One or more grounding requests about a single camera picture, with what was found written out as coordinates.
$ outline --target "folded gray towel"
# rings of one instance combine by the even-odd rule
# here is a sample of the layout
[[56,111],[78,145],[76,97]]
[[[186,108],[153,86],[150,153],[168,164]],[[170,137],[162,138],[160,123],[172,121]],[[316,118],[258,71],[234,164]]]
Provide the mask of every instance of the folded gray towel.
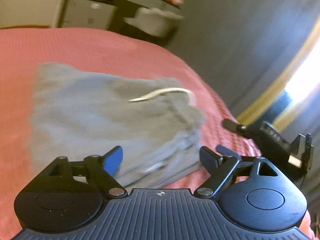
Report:
[[196,167],[203,117],[189,106],[187,94],[128,102],[156,89],[180,87],[176,79],[133,80],[59,63],[41,64],[38,73],[30,143],[35,172],[58,155],[82,160],[117,145],[124,159],[115,177],[124,187],[142,181],[145,187],[162,187]]

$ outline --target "gray wall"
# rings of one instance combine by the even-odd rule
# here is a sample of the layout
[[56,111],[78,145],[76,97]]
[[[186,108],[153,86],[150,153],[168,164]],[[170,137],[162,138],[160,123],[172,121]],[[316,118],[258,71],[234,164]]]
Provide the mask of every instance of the gray wall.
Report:
[[167,49],[237,116],[284,70],[319,13],[320,0],[187,0]]

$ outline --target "bed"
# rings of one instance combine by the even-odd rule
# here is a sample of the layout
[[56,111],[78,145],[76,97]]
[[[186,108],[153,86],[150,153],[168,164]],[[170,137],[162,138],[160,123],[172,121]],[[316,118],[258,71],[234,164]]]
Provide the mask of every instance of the bed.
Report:
[[[127,78],[177,78],[195,93],[197,107],[206,117],[202,144],[211,149],[222,144],[241,155],[259,155],[250,140],[221,127],[221,120],[233,117],[219,96],[185,62],[159,46],[108,31],[83,28],[0,30],[0,40],[1,240],[10,239],[21,229],[13,201],[32,178],[28,119],[36,68],[41,62],[61,62],[82,71]],[[207,177],[207,172],[199,169],[168,187],[194,190]]]

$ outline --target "crosshair marking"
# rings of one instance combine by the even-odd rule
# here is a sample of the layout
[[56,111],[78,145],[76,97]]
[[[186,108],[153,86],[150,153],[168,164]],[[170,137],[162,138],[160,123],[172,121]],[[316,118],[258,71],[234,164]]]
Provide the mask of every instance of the crosshair marking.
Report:
[[159,191],[158,193],[156,193],[157,195],[159,195],[159,196],[163,196],[164,194],[166,194],[166,193],[164,193],[163,191]]

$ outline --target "white cable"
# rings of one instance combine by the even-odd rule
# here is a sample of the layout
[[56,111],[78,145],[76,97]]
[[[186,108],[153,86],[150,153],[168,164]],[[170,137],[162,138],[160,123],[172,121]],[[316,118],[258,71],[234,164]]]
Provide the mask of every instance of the white cable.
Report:
[[135,98],[135,99],[131,99],[129,100],[129,102],[139,102],[139,101],[145,101],[145,100],[149,100],[152,98],[155,98],[159,95],[162,95],[164,93],[168,93],[168,92],[183,92],[183,93],[187,93],[189,95],[189,105],[190,106],[196,106],[196,96],[195,94],[185,88],[163,88],[163,89],[157,89],[152,91],[151,93],[148,93],[144,96],[141,96],[139,98]]

